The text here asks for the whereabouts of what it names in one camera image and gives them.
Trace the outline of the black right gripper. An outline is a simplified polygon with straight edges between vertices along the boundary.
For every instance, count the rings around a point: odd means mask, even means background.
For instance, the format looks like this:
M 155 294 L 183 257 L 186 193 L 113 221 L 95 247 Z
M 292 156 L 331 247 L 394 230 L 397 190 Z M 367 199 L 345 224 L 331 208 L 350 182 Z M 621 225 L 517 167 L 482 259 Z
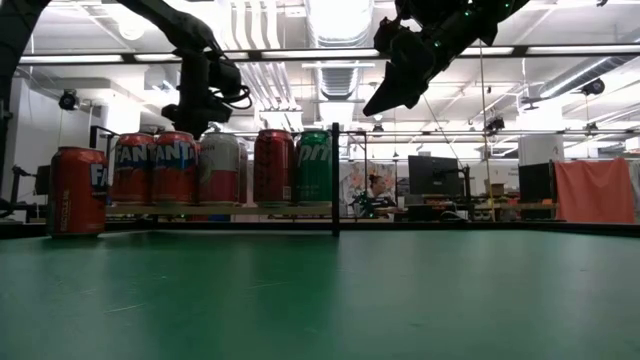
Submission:
M 397 0 L 397 14 L 421 27 L 419 37 L 434 55 L 434 69 L 444 70 L 476 40 L 492 46 L 500 23 L 500 0 Z M 412 109 L 428 83 L 420 75 L 385 63 L 383 81 L 363 108 L 373 116 L 400 106 Z

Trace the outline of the orange cloth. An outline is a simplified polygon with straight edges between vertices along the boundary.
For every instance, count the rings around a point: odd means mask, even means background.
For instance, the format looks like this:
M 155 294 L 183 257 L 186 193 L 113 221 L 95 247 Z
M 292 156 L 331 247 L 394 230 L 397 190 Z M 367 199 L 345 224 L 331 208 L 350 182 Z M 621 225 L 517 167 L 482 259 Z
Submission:
M 556 219 L 573 223 L 635 222 L 627 162 L 555 162 Z

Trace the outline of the black frame rod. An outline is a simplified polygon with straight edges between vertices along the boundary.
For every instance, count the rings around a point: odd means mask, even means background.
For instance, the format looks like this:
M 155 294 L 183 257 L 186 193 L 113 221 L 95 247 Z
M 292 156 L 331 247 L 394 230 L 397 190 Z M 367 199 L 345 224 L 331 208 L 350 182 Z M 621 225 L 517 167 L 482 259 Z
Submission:
M 89 130 L 89 147 L 92 149 L 109 150 L 116 133 L 108 128 L 99 125 L 91 125 Z

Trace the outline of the black monitor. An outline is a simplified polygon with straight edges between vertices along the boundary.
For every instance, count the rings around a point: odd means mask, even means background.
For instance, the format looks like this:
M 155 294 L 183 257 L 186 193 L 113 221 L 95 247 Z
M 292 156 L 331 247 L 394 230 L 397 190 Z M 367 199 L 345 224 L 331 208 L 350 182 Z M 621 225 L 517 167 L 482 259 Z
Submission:
M 458 162 L 454 158 L 409 156 L 409 190 L 412 195 L 462 193 Z
M 520 199 L 524 202 L 556 200 L 553 162 L 524 165 L 518 168 Z

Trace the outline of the ceiling air vent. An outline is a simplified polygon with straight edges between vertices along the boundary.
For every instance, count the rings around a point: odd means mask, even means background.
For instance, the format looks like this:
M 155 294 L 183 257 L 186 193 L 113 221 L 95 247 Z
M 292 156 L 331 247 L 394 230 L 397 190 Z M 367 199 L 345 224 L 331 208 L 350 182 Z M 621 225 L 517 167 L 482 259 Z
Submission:
M 360 71 L 355 68 L 321 68 L 317 75 L 320 92 L 328 100 L 348 99 L 360 80 Z

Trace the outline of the wooden background desk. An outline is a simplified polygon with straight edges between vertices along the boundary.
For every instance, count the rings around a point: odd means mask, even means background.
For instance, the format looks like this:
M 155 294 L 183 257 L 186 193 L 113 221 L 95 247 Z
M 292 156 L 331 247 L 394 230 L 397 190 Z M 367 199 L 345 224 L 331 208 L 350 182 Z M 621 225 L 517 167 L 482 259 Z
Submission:
M 402 222 L 455 222 L 500 221 L 503 213 L 511 212 L 515 220 L 523 211 L 546 211 L 554 219 L 559 209 L 556 203 L 495 203 L 474 204 L 453 201 L 431 201 L 425 204 L 407 205 L 403 209 Z

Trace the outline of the green Sprite can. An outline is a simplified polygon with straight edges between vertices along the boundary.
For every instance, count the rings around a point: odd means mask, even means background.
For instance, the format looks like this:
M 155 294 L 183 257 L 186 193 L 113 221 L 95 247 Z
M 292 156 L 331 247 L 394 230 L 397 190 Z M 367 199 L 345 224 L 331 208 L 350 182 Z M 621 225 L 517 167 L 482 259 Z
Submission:
M 325 130 L 301 133 L 296 144 L 295 199 L 303 206 L 328 204 L 332 197 L 332 138 Z

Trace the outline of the black aluminium table frame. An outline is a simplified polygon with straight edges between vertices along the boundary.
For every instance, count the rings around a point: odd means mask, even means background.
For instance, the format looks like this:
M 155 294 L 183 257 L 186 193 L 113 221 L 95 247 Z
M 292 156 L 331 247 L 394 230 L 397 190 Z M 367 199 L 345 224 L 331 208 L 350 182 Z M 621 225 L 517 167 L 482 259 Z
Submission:
M 335 226 L 332 222 L 157 222 L 134 221 L 107 223 L 106 232 L 125 231 L 494 231 L 494 230 L 531 230 L 549 232 L 568 232 L 603 236 L 622 236 L 640 238 L 640 225 L 608 223 L 568 223 L 568 222 L 431 222 L 431 223 L 395 223 L 395 222 L 341 222 Z

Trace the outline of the green table mat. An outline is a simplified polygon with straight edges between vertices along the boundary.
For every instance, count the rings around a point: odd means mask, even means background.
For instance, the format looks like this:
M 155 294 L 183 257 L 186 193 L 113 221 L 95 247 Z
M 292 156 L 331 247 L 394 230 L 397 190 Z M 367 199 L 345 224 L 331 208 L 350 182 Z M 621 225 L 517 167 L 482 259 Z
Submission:
M 0 241 L 0 360 L 640 360 L 640 240 L 533 231 Z

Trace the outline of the white pink soda can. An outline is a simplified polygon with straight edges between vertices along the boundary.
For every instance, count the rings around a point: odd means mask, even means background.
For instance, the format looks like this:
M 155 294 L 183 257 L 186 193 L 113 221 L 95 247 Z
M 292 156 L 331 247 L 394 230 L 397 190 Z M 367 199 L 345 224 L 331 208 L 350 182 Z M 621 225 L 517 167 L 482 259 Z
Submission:
M 235 135 L 209 132 L 200 139 L 198 199 L 234 205 L 239 197 L 239 142 Z

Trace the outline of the red Star Wars Coca-Cola can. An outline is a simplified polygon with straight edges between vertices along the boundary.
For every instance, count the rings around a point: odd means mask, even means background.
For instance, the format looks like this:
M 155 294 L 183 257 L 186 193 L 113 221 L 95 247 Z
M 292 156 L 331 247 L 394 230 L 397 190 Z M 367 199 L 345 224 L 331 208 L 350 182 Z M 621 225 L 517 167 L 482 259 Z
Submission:
M 292 202 L 294 142 L 279 129 L 260 130 L 254 143 L 253 200 L 260 207 L 286 207 Z

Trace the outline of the overhead rig crossbar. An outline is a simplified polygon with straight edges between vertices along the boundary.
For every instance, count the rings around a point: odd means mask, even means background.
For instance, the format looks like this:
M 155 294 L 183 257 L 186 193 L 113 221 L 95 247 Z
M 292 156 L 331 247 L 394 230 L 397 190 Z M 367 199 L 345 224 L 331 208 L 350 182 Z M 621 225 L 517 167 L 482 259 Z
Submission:
M 459 55 L 461 59 L 597 56 L 640 56 L 640 43 L 473 46 Z M 235 62 L 360 61 L 385 58 L 373 48 L 234 50 L 229 51 L 227 57 Z M 26 54 L 20 59 L 22 65 L 32 66 L 165 64 L 178 61 L 179 57 L 172 53 Z

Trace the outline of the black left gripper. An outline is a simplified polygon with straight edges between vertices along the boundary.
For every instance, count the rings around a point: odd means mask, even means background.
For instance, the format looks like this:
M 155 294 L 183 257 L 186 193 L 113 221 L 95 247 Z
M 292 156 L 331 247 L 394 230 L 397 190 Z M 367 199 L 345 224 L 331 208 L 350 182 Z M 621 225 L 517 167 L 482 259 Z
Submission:
M 209 62 L 226 57 L 214 51 L 185 49 L 177 49 L 173 54 L 182 60 L 177 87 L 179 102 L 163 107 L 161 115 L 179 125 L 180 131 L 199 140 L 210 128 L 209 122 L 225 123 L 232 114 L 231 108 L 225 104 L 226 99 L 208 84 Z

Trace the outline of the red Fanta strawberry can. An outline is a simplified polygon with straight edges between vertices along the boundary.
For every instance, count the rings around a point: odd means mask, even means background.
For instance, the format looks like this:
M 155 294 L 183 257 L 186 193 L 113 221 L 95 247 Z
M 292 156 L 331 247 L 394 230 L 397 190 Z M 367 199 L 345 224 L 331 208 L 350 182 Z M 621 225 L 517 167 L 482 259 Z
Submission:
M 116 204 L 145 205 L 151 201 L 152 135 L 122 134 L 115 146 L 111 200 Z
M 197 148 L 191 134 L 165 131 L 155 139 L 152 202 L 159 205 L 197 202 Z
M 97 149 L 59 147 L 51 159 L 47 232 L 53 238 L 104 232 L 108 161 Z

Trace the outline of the black shelf end post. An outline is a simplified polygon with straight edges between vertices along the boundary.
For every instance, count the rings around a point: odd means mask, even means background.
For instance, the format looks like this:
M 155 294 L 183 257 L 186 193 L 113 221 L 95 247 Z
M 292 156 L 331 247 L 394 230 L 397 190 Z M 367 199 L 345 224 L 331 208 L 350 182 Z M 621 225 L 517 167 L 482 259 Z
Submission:
M 340 235 L 340 199 L 339 199 L 339 137 L 340 125 L 331 125 L 331 233 L 333 237 Z

